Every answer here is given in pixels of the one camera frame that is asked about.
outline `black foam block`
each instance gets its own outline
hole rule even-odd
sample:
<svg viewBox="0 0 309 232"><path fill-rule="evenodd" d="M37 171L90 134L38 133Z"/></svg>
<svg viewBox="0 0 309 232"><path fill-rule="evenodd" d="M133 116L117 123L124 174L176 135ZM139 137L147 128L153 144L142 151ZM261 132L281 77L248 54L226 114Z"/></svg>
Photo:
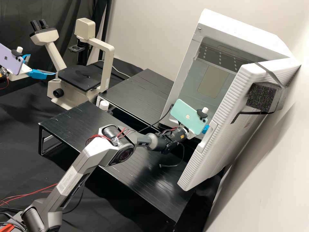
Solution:
<svg viewBox="0 0 309 232"><path fill-rule="evenodd" d="M246 105L263 112L274 112L282 94L282 88L269 82L253 83Z"/></svg>

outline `grey panel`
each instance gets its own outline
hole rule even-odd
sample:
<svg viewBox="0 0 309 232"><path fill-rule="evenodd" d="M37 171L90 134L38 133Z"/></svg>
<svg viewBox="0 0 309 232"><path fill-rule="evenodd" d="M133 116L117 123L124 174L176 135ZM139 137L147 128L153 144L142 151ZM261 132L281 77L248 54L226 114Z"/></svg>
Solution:
<svg viewBox="0 0 309 232"><path fill-rule="evenodd" d="M173 81L146 69L101 93L100 96L142 121L159 120Z"/></svg>

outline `black backdrop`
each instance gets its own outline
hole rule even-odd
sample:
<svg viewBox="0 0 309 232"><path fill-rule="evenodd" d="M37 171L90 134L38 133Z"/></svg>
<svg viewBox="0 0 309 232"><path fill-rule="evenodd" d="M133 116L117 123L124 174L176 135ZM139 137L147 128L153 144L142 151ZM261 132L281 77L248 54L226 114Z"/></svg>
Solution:
<svg viewBox="0 0 309 232"><path fill-rule="evenodd" d="M29 34L33 32L31 20L44 18L49 26L58 30L55 42L67 66L77 63L77 55L68 47L77 43L74 35L77 18L86 17L95 21L96 33L100 25L107 0L0 0L0 43L10 49L23 47L23 54L31 54L31 68L55 71L44 46L35 45ZM0 91L0 96L38 82L26 78L11 82Z"/></svg>

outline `purple smartphone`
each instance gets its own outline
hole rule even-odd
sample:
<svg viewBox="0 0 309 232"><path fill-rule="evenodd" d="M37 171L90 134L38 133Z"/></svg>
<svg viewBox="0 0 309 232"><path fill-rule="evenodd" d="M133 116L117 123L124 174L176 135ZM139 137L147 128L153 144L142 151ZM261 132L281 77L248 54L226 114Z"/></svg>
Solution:
<svg viewBox="0 0 309 232"><path fill-rule="evenodd" d="M23 58L21 56L14 56L10 49L0 44L0 65L18 75L23 65Z"/></svg>

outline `label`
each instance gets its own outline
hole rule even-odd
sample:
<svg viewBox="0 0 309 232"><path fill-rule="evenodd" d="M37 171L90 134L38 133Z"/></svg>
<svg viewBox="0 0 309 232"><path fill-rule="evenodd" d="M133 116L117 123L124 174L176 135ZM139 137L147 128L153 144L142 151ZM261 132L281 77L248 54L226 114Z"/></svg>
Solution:
<svg viewBox="0 0 309 232"><path fill-rule="evenodd" d="M69 195L82 176L82 174L79 174L75 168L71 166L57 184L57 189L60 194L64 196Z"/></svg>
<svg viewBox="0 0 309 232"><path fill-rule="evenodd" d="M138 145L139 145L139 146L148 146L149 143L142 143L142 142L140 142Z"/></svg>

